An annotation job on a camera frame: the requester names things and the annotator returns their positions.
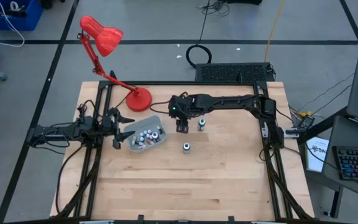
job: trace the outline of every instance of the floor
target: floor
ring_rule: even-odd
[[[124,31],[124,41],[102,58],[106,70],[121,80],[194,80],[195,71],[185,52],[200,36],[203,16],[197,9],[207,0],[66,0],[44,11],[36,30],[23,32],[21,48],[0,45],[0,205],[31,123],[43,125],[73,117],[81,82],[100,80],[76,40],[79,20],[92,15],[105,26]],[[349,22],[345,3],[355,24]],[[226,17],[207,17],[203,40],[213,63],[262,62],[280,1],[263,0],[259,6],[230,5]],[[268,60],[284,82],[292,107],[300,108],[327,88],[354,72],[358,55],[358,0],[286,0],[270,47]],[[12,32],[0,40],[20,43]],[[195,63],[207,56],[197,49]],[[42,89],[50,84],[46,95]],[[340,93],[351,79],[305,107],[316,111]],[[329,116],[347,103],[349,91],[319,111]],[[55,192],[62,156],[31,149],[25,160],[5,222],[47,218]],[[358,195],[346,190],[338,219],[324,216],[333,191],[308,182],[315,215],[322,220],[358,223]]]

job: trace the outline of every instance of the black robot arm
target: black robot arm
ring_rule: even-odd
[[[262,135],[269,146],[283,147],[284,133],[276,123],[276,101],[264,95],[220,96],[207,94],[172,96],[168,104],[169,116],[177,119],[177,132],[188,132],[188,119],[197,118],[214,110],[247,110],[261,120]]]
[[[122,133],[119,129],[119,123],[124,124],[133,121],[133,119],[121,116],[116,108],[111,108],[107,114],[104,114],[100,122],[95,122],[92,116],[84,116],[80,110],[80,115],[74,122],[54,124],[47,127],[37,125],[31,128],[27,135],[27,143],[29,146],[36,147],[51,141],[79,141],[89,147],[95,147],[99,144],[99,137],[114,136],[112,145],[115,149],[120,149],[120,142],[123,142],[135,132]]]

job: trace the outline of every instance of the lamp arm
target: lamp arm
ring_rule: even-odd
[[[126,83],[123,83],[123,82],[117,80],[116,78],[106,75],[106,73],[103,70],[102,65],[100,64],[98,56],[96,56],[96,54],[92,48],[92,45],[90,42],[90,36],[88,34],[84,34],[84,33],[78,34],[77,38],[81,41],[82,45],[84,46],[84,48],[86,50],[86,53],[88,54],[88,56],[90,57],[91,61],[94,64],[93,73],[98,74],[104,78],[107,78],[109,81],[111,81],[117,85],[120,85],[130,91],[133,91],[135,94],[139,94],[139,91],[137,90],[136,87],[130,86]]]

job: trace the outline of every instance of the red object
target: red object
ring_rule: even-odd
[[[127,106],[133,111],[144,111],[152,103],[152,95],[145,88],[137,88],[139,94],[130,94],[127,96]]]
[[[90,36],[92,36],[95,40],[96,48],[98,49],[99,53],[105,57],[117,47],[124,33],[117,28],[103,27],[91,16],[83,16],[80,21],[80,26],[85,32],[89,34],[78,34],[78,38],[81,40],[86,53],[88,53],[89,57],[94,63],[95,68],[93,69],[93,73],[101,75],[111,82],[130,90],[131,93],[127,96],[126,103],[131,110],[146,110],[152,103],[152,95],[150,92],[145,88],[130,86],[117,80],[116,78],[107,75],[104,72],[99,58],[96,56],[90,42]]]

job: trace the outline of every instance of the wooden table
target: wooden table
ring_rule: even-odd
[[[78,105],[94,100],[98,82],[84,82]],[[253,94],[251,86],[144,86],[150,90],[153,102],[167,101],[172,95],[207,93],[212,96]],[[268,83],[271,98],[277,108],[290,116],[283,83]],[[128,91],[120,86],[112,89],[116,106]],[[121,114],[140,120],[156,113],[147,110],[133,112],[125,104]],[[156,105],[167,111],[167,105]],[[87,114],[92,114],[91,106]],[[205,130],[197,131],[198,119],[189,120],[189,133],[176,133],[175,120],[167,114],[157,114],[167,132],[161,146],[140,154],[112,147],[112,137],[104,138],[98,184],[92,219],[136,220],[227,220],[234,215],[241,220],[274,220],[265,163],[258,154],[262,149],[259,122],[248,111],[226,110],[206,114]],[[291,121],[277,114],[281,127],[291,127]],[[191,153],[184,154],[184,142],[191,144]],[[295,140],[286,139],[286,147],[298,150]],[[71,144],[65,159],[76,149]],[[60,187],[60,207],[73,196],[80,181],[85,150],[66,165]],[[298,154],[282,149],[282,161],[289,191],[314,216],[303,166]],[[282,195],[278,190],[281,214],[285,216]],[[81,214],[85,214],[88,193],[84,194]]]

